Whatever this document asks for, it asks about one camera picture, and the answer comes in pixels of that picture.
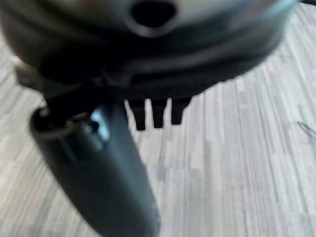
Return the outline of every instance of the black plastic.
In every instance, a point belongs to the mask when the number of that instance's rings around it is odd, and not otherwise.
[[[33,114],[33,137],[86,221],[105,237],[157,237],[157,205],[124,107],[102,105],[85,121],[52,126],[40,110]]]

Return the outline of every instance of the wooden floor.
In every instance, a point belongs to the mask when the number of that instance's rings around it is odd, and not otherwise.
[[[15,85],[0,44],[0,237],[96,236],[31,140],[41,97]],[[316,128],[315,55],[316,7],[301,5],[282,47],[195,98],[181,127],[140,133],[131,123],[161,237],[316,236],[316,140],[297,124]]]

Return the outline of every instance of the comb teeth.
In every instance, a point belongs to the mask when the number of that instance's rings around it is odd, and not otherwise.
[[[182,123],[183,111],[191,102],[191,98],[173,99],[171,108],[172,125]],[[145,100],[129,101],[129,106],[134,113],[136,128],[138,131],[146,130]],[[163,115],[167,106],[167,99],[152,100],[154,128],[163,128]]]

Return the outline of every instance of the wood grain pattern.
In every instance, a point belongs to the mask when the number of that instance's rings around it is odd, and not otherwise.
[[[299,5],[281,48],[196,97],[182,126],[154,130],[149,115],[136,132],[130,117],[161,237],[316,236],[316,141],[297,125],[316,128],[315,22],[316,8]],[[2,36],[0,55],[0,236],[96,236],[30,138],[41,97],[15,84]]]

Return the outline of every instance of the hole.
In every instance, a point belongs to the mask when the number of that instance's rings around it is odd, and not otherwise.
[[[132,9],[134,20],[148,28],[162,27],[176,14],[175,7],[167,2],[144,1],[136,4]]]

